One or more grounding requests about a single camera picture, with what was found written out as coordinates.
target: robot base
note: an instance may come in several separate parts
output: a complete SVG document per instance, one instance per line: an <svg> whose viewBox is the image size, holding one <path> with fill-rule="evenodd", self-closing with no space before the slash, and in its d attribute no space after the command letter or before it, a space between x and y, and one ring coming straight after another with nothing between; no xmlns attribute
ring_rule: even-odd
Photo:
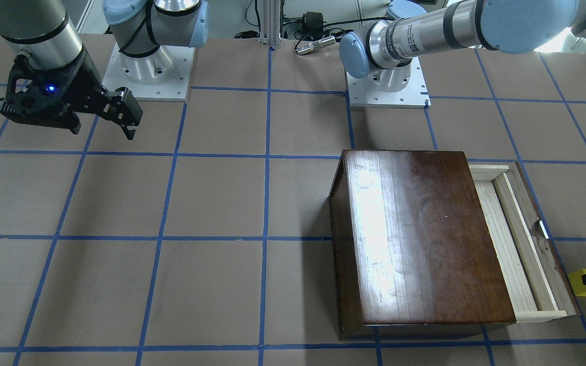
<svg viewBox="0 0 586 366"><path fill-rule="evenodd" d="M110 62L105 69L103 86L107 90L116 90L125 86L132 91L137 100L159 100L164 102L186 102L189 93L189 81L193 67L194 48L163 46L172 56L175 69L168 79L158 84L140 84L126 76L119 56L119 45L115 44Z"/></svg>
<svg viewBox="0 0 586 366"><path fill-rule="evenodd" d="M347 90L349 105L352 107L393 107L393 108L424 108L431 106L426 81L419 60L413 58L412 75L408 85L398 92L384 92L377 89L372 74L356 79L347 74Z"/></svg>

